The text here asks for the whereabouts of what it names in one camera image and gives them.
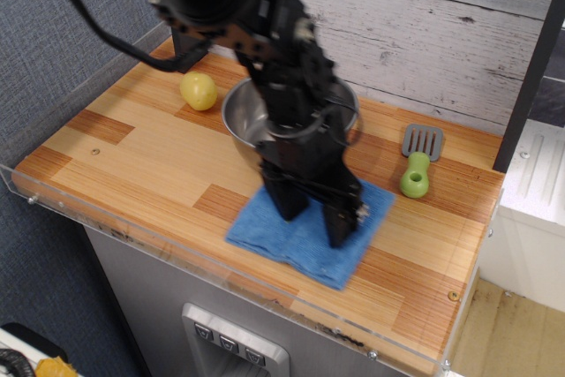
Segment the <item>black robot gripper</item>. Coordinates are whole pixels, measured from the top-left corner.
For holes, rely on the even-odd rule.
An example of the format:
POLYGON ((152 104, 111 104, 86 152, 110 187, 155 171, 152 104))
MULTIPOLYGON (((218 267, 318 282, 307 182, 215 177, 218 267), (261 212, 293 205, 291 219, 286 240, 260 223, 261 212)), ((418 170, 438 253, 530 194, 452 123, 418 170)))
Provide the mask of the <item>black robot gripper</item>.
POLYGON ((320 201, 332 248, 343 245, 363 220, 361 184, 345 166, 346 131, 341 120, 315 120, 307 127, 267 121, 273 141, 261 141, 258 153, 267 193, 280 216, 292 221, 320 201))

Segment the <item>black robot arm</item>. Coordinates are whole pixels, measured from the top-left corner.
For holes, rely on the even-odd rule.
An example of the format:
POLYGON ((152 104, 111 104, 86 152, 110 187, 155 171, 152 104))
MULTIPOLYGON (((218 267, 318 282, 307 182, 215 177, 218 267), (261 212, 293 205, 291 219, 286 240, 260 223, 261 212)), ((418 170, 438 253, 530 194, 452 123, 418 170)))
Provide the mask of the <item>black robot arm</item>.
POLYGON ((193 38, 232 49, 267 109, 268 137, 256 146, 264 186, 285 220, 309 199, 322 205, 329 243, 357 229, 361 184, 346 167, 333 63, 316 41, 300 0, 154 0, 159 15, 193 38))

